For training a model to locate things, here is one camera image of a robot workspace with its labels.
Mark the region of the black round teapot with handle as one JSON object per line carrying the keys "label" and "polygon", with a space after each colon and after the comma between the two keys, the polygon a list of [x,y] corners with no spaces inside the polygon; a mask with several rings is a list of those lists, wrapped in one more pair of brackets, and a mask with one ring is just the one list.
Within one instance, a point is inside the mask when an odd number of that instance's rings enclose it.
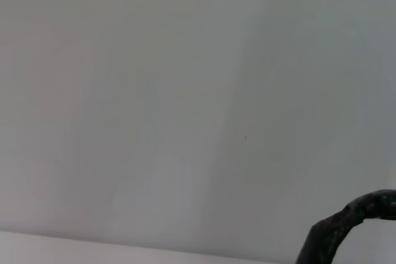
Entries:
{"label": "black round teapot with handle", "polygon": [[365,219],[396,221],[396,190],[384,189],[354,199],[310,229],[295,264],[332,264],[348,233]]}

